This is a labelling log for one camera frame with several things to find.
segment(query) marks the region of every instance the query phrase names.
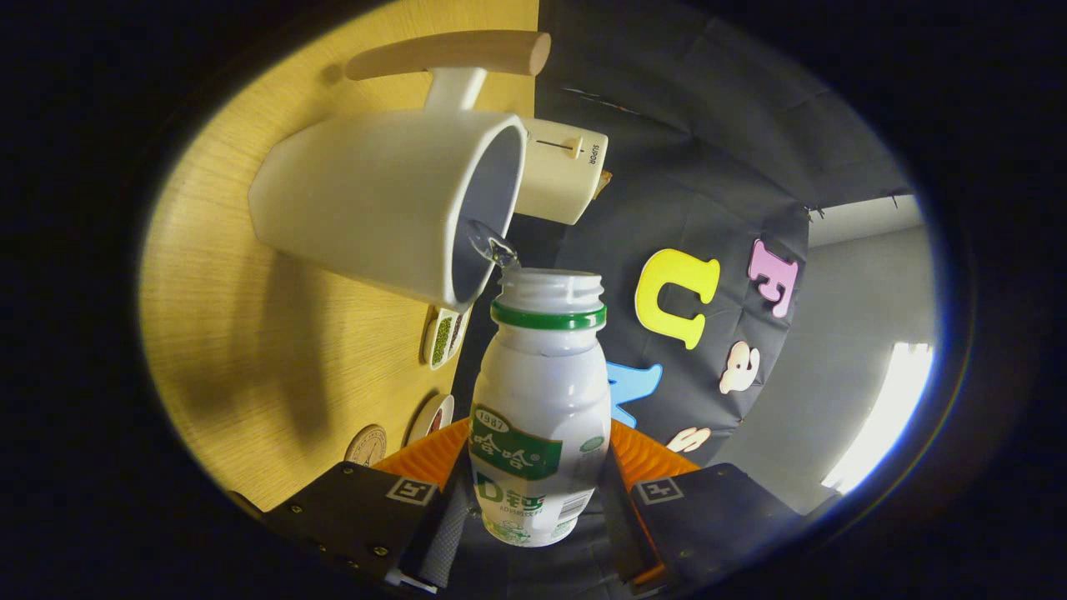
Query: white cylinder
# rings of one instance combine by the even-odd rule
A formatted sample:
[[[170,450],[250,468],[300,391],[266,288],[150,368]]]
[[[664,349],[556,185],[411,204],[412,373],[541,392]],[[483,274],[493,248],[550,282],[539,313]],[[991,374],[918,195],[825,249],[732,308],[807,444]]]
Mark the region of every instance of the white cylinder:
[[[485,528],[527,548],[577,523],[607,455],[611,402],[600,275],[510,269],[475,383],[468,454]]]

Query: black fabric backdrop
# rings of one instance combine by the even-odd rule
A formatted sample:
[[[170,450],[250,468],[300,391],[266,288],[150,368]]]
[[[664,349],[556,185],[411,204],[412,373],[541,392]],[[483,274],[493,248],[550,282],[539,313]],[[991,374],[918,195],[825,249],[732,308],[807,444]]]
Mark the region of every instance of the black fabric backdrop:
[[[516,215],[508,237],[526,266],[603,275],[605,357],[634,368],[664,367],[655,393],[622,408],[662,443],[686,427],[710,427],[712,439],[686,455],[706,465],[757,401],[793,305],[803,301],[808,207],[910,187],[835,94],[718,19],[666,2],[544,0],[540,30],[552,34],[553,48],[537,79],[537,116],[607,135],[604,169],[614,177],[575,225]],[[748,279],[757,238],[800,265],[782,319]],[[711,303],[674,285],[659,295],[667,312],[705,316],[692,350],[647,330],[635,314],[641,268],[667,248],[720,264]],[[452,386],[457,419],[468,414],[481,357],[496,332],[489,318],[495,277],[472,312]],[[759,348],[759,373],[745,392],[722,395],[719,376],[738,340]],[[508,547],[477,519],[467,525],[445,597],[628,597],[610,566],[598,495],[578,528],[547,549]]]

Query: blue letter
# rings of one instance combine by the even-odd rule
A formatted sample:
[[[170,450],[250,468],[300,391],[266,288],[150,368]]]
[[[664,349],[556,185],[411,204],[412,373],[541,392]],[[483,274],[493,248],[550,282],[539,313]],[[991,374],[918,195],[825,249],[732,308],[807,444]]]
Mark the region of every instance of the blue letter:
[[[663,365],[657,364],[641,369],[607,363],[607,382],[611,390],[611,419],[623,425],[636,427],[637,420],[619,408],[619,405],[651,395],[659,386],[663,374]]]

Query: wood grain surface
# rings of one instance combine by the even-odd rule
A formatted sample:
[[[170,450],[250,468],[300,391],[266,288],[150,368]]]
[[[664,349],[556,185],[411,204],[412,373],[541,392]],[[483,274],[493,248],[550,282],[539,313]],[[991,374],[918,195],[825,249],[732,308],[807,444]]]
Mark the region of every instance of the wood grain surface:
[[[267,152],[337,115],[421,106],[425,73],[351,81],[381,45],[450,31],[537,29],[537,0],[410,0],[310,41],[229,99],[185,149],[148,224],[140,322],[174,427],[224,489],[269,510],[377,423],[399,449],[453,358],[420,362],[429,307],[261,244],[248,190]],[[534,115],[534,79],[491,73],[476,108]]]

